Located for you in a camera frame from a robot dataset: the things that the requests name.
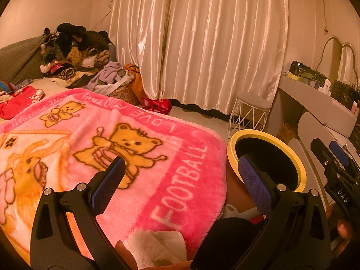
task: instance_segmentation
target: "white furry cloth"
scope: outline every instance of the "white furry cloth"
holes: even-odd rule
[[[187,261],[185,241],[180,232],[134,230],[124,245],[134,256],[139,269]]]

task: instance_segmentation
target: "bear face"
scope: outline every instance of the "bear face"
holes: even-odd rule
[[[110,136],[110,141],[131,150],[135,154],[145,154],[162,144],[159,139],[149,138],[146,134],[137,129],[132,129],[126,123],[120,123]]]
[[[74,112],[77,112],[78,110],[84,109],[85,107],[85,104],[76,103],[75,101],[69,101],[62,107],[60,107],[60,110],[67,114],[72,114]]]

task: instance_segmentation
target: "finger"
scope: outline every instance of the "finger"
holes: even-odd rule
[[[332,213],[334,211],[334,205],[335,204],[330,205],[328,210],[326,210],[326,218],[327,219],[330,219],[330,217],[332,216]]]
[[[339,257],[349,242],[350,241],[343,241],[340,245],[338,245],[336,249],[331,252],[331,259],[334,260]]]
[[[131,270],[137,270],[137,264],[134,256],[130,253],[130,251],[124,246],[122,241],[118,241],[115,245],[115,250],[118,252],[120,257],[124,260],[124,262],[130,267]]]
[[[354,235],[354,228],[352,224],[347,220],[340,219],[338,221],[337,229],[339,232],[339,236],[341,236],[344,241],[350,241],[352,236]]]
[[[192,261],[186,261],[182,263],[173,264],[170,266],[149,267],[149,268],[144,268],[142,270],[190,270],[191,262]]]

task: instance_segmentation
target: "black basket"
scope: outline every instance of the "black basket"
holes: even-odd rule
[[[351,110],[352,104],[359,100],[358,92],[350,85],[336,80],[331,90],[331,97]]]
[[[349,140],[356,150],[360,151],[360,116],[358,116],[358,119],[356,120],[355,127],[351,132]]]

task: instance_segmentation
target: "yellow rim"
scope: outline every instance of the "yellow rim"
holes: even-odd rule
[[[236,175],[238,176],[238,178],[240,178],[240,180],[242,182],[243,182],[243,180],[238,171],[239,159],[235,152],[235,144],[239,139],[243,139],[243,138],[259,138],[259,139],[265,140],[267,142],[270,142],[271,144],[273,144],[276,147],[278,147],[279,149],[281,149],[291,159],[291,161],[293,162],[293,164],[296,168],[297,174],[298,174],[299,181],[298,181],[295,192],[302,192],[305,189],[306,172],[305,172],[304,165],[302,164],[300,158],[284,142],[280,141],[279,139],[277,139],[276,137],[274,137],[270,134],[267,134],[265,132],[258,131],[258,130],[238,131],[233,135],[233,137],[231,137],[231,140],[230,140],[229,144],[227,145],[227,157],[229,159],[230,165],[233,168]]]

